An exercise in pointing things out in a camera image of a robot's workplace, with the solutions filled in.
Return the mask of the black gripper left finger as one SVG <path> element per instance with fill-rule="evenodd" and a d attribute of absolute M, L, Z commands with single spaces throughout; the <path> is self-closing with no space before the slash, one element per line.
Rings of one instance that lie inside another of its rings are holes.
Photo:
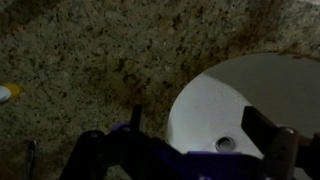
<path fill-rule="evenodd" d="M 139 131 L 141 125 L 141 116 L 142 116 L 142 105 L 137 104 L 133 107 L 131 119 L 130 119 L 130 129 L 132 131 Z"/>

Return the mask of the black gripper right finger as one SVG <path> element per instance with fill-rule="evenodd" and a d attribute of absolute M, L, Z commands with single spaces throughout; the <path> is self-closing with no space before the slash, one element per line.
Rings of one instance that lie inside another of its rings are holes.
<path fill-rule="evenodd" d="M 244 107 L 241 128 L 262 154 L 278 130 L 272 121 L 253 106 Z"/>

